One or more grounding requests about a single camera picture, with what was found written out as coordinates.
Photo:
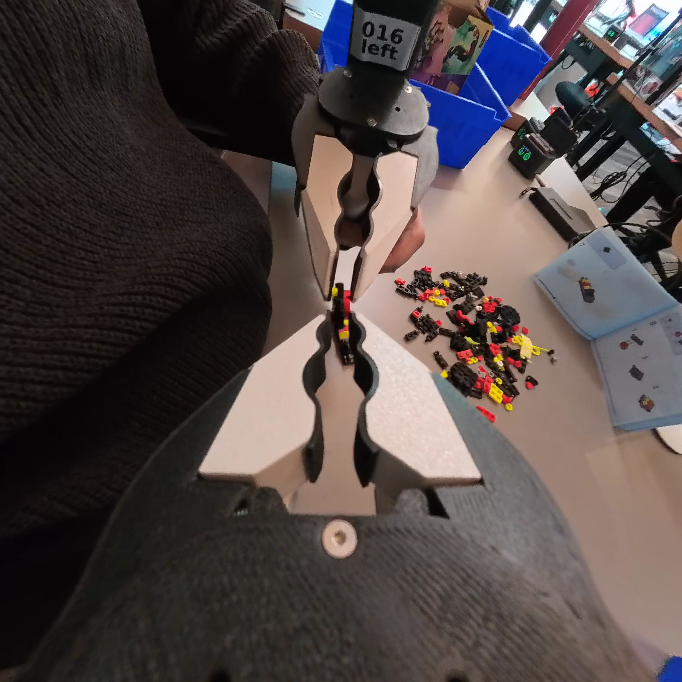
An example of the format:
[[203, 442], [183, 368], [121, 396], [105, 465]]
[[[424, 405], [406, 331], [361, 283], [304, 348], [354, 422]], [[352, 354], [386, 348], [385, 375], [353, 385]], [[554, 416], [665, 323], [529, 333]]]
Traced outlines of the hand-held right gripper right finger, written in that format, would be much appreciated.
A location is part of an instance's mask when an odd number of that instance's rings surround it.
[[452, 386], [362, 314], [349, 317], [354, 381], [363, 393], [353, 461], [377, 512], [407, 490], [476, 486], [482, 473], [446, 397]]

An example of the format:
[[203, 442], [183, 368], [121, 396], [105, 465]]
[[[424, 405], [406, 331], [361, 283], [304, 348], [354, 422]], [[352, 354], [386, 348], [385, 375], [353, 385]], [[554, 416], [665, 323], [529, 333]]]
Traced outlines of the blue lego instruction booklet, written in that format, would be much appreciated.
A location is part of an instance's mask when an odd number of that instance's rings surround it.
[[588, 233], [532, 280], [590, 342], [615, 428], [681, 424], [681, 304], [612, 228]]

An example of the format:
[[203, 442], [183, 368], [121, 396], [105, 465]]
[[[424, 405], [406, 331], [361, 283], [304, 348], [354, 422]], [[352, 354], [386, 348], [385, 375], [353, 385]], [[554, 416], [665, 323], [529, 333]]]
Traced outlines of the blue storage bin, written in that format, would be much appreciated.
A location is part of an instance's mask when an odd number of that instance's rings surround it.
[[492, 31], [477, 65], [509, 107], [550, 62], [550, 56], [522, 25], [512, 25], [504, 13], [488, 7], [486, 15]]
[[[322, 73], [345, 66], [351, 37], [352, 4], [335, 1], [322, 32], [318, 56]], [[438, 130], [441, 165], [463, 169], [510, 118], [483, 69], [475, 64], [459, 94], [411, 80], [430, 103], [429, 123]]]

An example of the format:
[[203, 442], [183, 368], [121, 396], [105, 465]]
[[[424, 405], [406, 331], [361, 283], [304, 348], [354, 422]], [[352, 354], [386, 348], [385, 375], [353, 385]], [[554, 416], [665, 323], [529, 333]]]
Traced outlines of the dark round stool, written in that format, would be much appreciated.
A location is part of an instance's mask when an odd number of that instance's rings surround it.
[[576, 82], [558, 82], [555, 86], [555, 94], [573, 123], [592, 106], [592, 98]]

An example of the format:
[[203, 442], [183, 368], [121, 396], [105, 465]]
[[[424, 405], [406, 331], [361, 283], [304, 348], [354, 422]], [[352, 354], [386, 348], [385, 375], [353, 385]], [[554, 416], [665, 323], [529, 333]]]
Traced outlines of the wooden desk black legs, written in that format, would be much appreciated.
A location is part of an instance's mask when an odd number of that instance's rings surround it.
[[580, 181], [629, 144], [655, 186], [681, 195], [681, 16], [596, 97], [594, 125], [567, 155]]

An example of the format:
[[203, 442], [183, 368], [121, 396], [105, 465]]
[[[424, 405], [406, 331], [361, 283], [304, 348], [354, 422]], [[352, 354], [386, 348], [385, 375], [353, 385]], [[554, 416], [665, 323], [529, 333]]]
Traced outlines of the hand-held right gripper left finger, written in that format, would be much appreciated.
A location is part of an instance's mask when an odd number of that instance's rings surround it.
[[272, 488], [289, 512], [319, 476], [324, 439], [316, 393], [326, 379], [329, 315], [313, 318], [252, 365], [199, 466], [207, 481]]

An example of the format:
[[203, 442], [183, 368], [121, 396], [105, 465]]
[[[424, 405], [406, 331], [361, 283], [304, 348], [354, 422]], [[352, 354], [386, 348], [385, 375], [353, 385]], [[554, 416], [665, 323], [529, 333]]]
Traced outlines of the pile of lego pieces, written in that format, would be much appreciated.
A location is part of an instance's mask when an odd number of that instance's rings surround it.
[[522, 324], [517, 308], [487, 291], [488, 278], [477, 272], [415, 269], [411, 278], [394, 280], [396, 294], [414, 303], [403, 336], [406, 345], [418, 341], [446, 343], [430, 352], [439, 374], [464, 397], [490, 400], [512, 412], [522, 389], [540, 382], [531, 365], [546, 357], [558, 361], [553, 348], [536, 345]]

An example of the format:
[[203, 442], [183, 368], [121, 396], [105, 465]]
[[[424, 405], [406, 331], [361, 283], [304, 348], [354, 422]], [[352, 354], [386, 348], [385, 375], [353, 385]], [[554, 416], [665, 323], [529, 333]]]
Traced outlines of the long black red yellow lego assembly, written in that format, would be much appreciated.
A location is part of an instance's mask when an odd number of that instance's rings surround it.
[[354, 364], [351, 345], [351, 292], [341, 282], [331, 289], [331, 312], [337, 353], [344, 366]]

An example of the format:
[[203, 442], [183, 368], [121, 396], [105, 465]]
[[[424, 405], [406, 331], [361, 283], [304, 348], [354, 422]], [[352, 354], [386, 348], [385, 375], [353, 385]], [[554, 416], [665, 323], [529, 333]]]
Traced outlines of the black flat case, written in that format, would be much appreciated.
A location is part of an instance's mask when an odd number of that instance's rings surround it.
[[518, 198], [528, 199], [567, 244], [579, 242], [597, 228], [587, 212], [569, 205], [548, 186], [529, 186]]

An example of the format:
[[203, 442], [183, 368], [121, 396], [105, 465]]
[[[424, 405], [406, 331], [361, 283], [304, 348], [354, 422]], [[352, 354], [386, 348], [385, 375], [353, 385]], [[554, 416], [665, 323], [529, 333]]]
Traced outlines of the colourful lego set box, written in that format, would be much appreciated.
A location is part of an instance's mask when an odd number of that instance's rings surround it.
[[411, 78], [460, 95], [493, 31], [488, 6], [489, 1], [438, 1]]

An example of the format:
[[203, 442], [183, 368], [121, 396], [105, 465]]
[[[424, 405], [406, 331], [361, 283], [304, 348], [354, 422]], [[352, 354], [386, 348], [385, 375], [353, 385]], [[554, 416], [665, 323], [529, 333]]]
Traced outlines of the person's left hand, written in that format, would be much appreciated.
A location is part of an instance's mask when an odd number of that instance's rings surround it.
[[382, 274], [393, 273], [406, 264], [422, 247], [425, 236], [422, 211], [418, 207], [413, 210], [410, 220], [387, 256], [380, 272]]

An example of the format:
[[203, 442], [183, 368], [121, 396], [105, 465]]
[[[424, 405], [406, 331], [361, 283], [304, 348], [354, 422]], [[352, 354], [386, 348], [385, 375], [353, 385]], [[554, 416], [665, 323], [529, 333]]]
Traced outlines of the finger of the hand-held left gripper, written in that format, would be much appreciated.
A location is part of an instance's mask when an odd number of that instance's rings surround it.
[[370, 230], [355, 262], [351, 292], [358, 300], [380, 274], [400, 235], [411, 219], [418, 160], [407, 153], [375, 159], [370, 172], [377, 198], [370, 204]]
[[314, 137], [301, 207], [312, 267], [324, 300], [331, 299], [339, 251], [335, 234], [343, 212], [339, 189], [352, 165], [353, 154], [339, 140]]

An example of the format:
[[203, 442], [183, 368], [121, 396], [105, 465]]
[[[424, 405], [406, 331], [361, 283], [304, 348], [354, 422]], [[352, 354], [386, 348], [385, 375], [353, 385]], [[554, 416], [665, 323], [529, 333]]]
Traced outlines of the person's left forearm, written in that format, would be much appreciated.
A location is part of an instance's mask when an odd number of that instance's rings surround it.
[[320, 78], [305, 38], [251, 1], [137, 4], [173, 111], [225, 132], [230, 150], [294, 165], [294, 120]]

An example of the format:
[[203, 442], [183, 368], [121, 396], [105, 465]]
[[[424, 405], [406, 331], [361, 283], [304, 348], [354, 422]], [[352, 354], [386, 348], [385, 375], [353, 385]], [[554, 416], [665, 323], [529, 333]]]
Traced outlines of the dark red pillar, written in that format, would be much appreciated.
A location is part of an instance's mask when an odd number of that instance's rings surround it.
[[585, 18], [594, 10], [597, 3], [598, 1], [567, 1], [564, 4], [563, 9], [540, 43], [544, 51], [550, 56], [550, 61], [520, 94], [520, 100], [524, 101], [529, 97], [539, 81], [548, 73], [550, 66], [557, 60], [568, 41], [584, 23]]

